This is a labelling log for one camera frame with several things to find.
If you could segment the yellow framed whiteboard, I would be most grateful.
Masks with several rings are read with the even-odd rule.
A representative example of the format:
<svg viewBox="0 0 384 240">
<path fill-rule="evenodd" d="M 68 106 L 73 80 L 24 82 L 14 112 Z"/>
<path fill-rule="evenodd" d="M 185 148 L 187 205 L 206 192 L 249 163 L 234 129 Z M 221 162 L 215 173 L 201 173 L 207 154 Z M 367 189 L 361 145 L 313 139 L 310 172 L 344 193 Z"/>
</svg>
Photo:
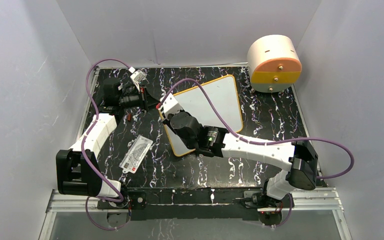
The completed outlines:
<svg viewBox="0 0 384 240">
<path fill-rule="evenodd" d="M 203 83 L 201 86 L 223 120 L 236 133 L 240 132 L 243 129 L 244 124 L 235 77 L 228 74 Z M 177 99 L 184 111 L 195 117 L 203 126 L 224 127 L 224 124 L 217 117 L 198 86 L 191 87 L 175 94 L 170 94 Z M 188 149 L 184 145 L 181 139 L 175 135 L 168 126 L 165 126 L 164 128 L 168 135 L 172 151 L 176 157 L 181 157 L 193 152 L 192 149 Z"/>
</svg>

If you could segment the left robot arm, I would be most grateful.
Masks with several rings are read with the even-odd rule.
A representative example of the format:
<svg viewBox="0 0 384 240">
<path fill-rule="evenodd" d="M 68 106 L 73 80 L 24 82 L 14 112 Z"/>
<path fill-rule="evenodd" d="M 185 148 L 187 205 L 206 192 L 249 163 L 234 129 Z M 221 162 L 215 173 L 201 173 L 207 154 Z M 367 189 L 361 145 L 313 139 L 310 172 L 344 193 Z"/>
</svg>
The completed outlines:
<svg viewBox="0 0 384 240">
<path fill-rule="evenodd" d="M 109 77 L 103 82 L 103 97 L 95 105 L 95 115 L 82 136 L 68 149 L 56 154 L 57 189 L 62 195 L 96 197 L 110 201 L 117 208 L 129 203 L 129 194 L 123 185 L 109 180 L 100 171 L 97 157 L 107 138 L 117 128 L 126 109 L 140 108 L 148 112 L 159 101 L 150 95 L 144 80 L 122 83 Z"/>
</svg>

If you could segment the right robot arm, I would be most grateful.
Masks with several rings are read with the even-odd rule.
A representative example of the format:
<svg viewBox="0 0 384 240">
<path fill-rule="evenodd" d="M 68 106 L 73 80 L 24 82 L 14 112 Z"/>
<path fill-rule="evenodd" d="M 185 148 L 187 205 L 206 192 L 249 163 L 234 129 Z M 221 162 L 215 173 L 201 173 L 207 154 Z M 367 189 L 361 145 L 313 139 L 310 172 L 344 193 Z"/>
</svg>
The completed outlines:
<svg viewBox="0 0 384 240">
<path fill-rule="evenodd" d="M 307 139 L 284 143 L 247 139 L 223 127 L 202 125 L 183 110 L 166 116 L 163 124 L 198 155 L 243 158 L 279 168 L 280 172 L 266 180 L 262 188 L 261 200 L 268 207 L 275 207 L 294 190 L 316 188 L 318 155 Z"/>
</svg>

